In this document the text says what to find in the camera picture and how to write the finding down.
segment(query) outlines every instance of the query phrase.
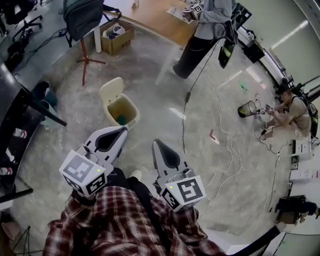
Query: marble floor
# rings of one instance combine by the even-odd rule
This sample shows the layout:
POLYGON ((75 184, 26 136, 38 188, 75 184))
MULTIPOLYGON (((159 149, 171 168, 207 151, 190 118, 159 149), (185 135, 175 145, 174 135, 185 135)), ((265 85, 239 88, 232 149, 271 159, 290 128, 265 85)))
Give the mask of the marble floor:
MULTIPOLYGON (((183 112, 186 93, 201 69, 198 67, 186 80, 168 70, 162 83, 155 85, 169 48, 163 39, 137 29, 131 45, 119 55, 91 54, 93 59, 107 64, 89 65, 85 87, 81 85, 82 65, 76 65, 64 78, 56 92, 57 113, 67 122, 67 127, 38 128, 20 168, 20 176, 34 192, 15 200, 11 209, 22 228, 31 226, 32 250, 44 246, 48 222, 60 217, 71 193, 59 173, 60 165, 69 151, 77 149, 92 132, 109 126, 99 96, 104 83, 122 77, 124 93, 141 114, 140 121, 128 134, 120 159, 114 164, 116 167, 122 168, 127 176, 140 169, 142 182, 154 193, 152 182, 157 172, 151 153, 153 140, 170 142, 183 151, 179 113, 183 112)), ((273 82, 259 64, 252 64, 245 57, 239 46, 226 69, 221 69, 219 50, 218 46, 186 105, 185 158, 207 186, 207 198, 196 205, 200 224, 250 242, 273 225, 275 214, 268 213, 270 200, 272 207, 287 193, 289 146, 283 147, 275 168, 277 156, 255 136, 255 130, 257 134, 262 130, 259 121, 253 117, 240 118, 237 113, 240 105, 255 100, 256 93, 263 105, 274 105, 273 82), (210 139, 211 129, 219 144, 210 139)), ((202 67, 207 58, 202 60, 202 67)), ((267 143, 277 151, 286 141, 277 138, 267 143)))

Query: backpack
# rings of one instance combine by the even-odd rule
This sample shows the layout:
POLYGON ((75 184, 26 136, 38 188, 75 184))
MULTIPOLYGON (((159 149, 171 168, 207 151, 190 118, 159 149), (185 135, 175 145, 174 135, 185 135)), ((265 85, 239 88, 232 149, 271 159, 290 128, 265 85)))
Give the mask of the backpack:
POLYGON ((104 0, 64 0, 63 19, 70 37, 78 41, 99 25, 104 0))
POLYGON ((318 131, 318 110, 316 109, 315 105, 313 105, 312 103, 309 103, 305 97, 293 96, 291 100, 291 104, 295 98, 299 98, 306 105, 309 116, 311 117, 310 134, 312 138, 316 137, 317 131, 318 131))

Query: wooden desk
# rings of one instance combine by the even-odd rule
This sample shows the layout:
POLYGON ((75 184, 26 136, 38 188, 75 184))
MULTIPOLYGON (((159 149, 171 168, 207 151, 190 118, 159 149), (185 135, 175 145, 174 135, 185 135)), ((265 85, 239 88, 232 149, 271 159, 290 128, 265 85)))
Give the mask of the wooden desk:
MULTIPOLYGON (((105 0, 104 4, 118 8, 122 12, 121 20, 147 30, 171 42, 172 48, 155 81, 158 85, 176 56, 180 47, 184 47, 196 30, 197 22, 187 24, 167 13, 171 7, 183 10, 188 5, 180 0, 139 0, 138 8, 132 9, 133 0, 105 0)), ((117 17, 116 13, 105 12, 108 16, 117 17)), ((94 29, 96 52, 101 52, 100 27, 94 29)))

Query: gray backpack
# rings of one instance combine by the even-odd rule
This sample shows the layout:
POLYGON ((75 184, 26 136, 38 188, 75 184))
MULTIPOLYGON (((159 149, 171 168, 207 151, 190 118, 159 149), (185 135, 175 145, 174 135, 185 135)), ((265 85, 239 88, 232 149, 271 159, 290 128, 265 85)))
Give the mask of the gray backpack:
POLYGON ((78 41, 99 25, 104 0, 64 0, 63 19, 70 37, 78 41))

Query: white cable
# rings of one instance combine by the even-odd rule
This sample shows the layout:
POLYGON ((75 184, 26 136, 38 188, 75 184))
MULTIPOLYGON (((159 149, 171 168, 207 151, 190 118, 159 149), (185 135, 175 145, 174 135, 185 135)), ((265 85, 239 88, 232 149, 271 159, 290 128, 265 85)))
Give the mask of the white cable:
MULTIPOLYGON (((227 173, 227 172, 229 171, 230 166, 231 166, 231 163, 232 163, 233 160, 234 160, 234 156, 233 156, 231 150, 228 148, 228 139, 229 139, 229 136, 230 136, 230 132, 227 132, 227 131, 225 131, 225 130, 223 130, 223 129, 221 128, 221 120, 222 120, 222 118, 221 118, 221 115, 220 115, 220 109, 221 109, 221 106, 222 106, 222 100, 221 100, 220 95, 219 95, 219 93, 218 93, 218 89, 217 89, 215 83, 211 80, 211 78, 207 75, 207 73, 204 71, 203 68, 202 68, 202 72, 206 75, 206 77, 210 80, 210 82, 211 82, 212 85, 214 86, 215 91, 216 91, 216 95, 218 96, 218 98, 219 98, 219 100, 220 100, 220 105, 219 105, 219 108, 218 108, 218 111, 217 111, 218 116, 219 116, 219 129, 220 129, 223 133, 228 134, 228 137, 226 138, 226 148, 228 149, 228 151, 230 152, 231 157, 232 157, 231 162, 230 162, 227 170, 216 170, 216 171, 214 172, 214 175, 213 175, 211 181, 204 187, 204 188, 206 188, 207 186, 209 186, 209 185, 214 181, 214 178, 215 178, 215 176, 216 176, 217 171, 224 172, 224 173, 227 173)), ((239 157, 239 160, 240 160, 239 170, 238 170, 235 174, 233 174, 233 175, 231 175, 230 177, 226 178, 226 179, 222 182, 222 184, 220 185, 217 193, 215 194, 214 199, 208 198, 209 201, 211 202, 211 206, 209 207, 209 209, 206 210, 206 211, 204 211, 204 212, 199 213, 199 215, 203 215, 203 214, 205 214, 205 213, 207 213, 208 211, 211 210, 211 208, 212 208, 212 206, 214 205, 214 202, 215 202, 215 200, 216 200, 216 198, 217 198, 217 196, 218 196, 218 194, 219 194, 219 192, 220 192, 220 189, 221 189, 221 187, 223 186, 223 184, 224 184, 227 180, 229 180, 229 179, 231 179, 232 177, 236 176, 236 175, 240 172, 241 169, 243 169, 244 171, 250 172, 251 176, 254 177, 254 178, 255 178, 255 177, 258 177, 259 174, 260 174, 260 169, 259 169, 258 174, 257 174, 256 176, 254 176, 254 175, 252 174, 252 171, 250 171, 250 170, 248 170, 248 169, 245 169, 245 168, 242 166, 242 161, 241 161, 241 156, 240 156, 240 148, 239 148, 239 144, 238 144, 238 142, 236 141, 235 138, 232 138, 232 140, 230 141, 230 146, 231 146, 232 151, 239 157), (233 147, 232 147, 232 141, 235 141, 235 143, 236 143, 236 145, 237 145, 237 147, 238 147, 238 153, 233 149, 233 147)))

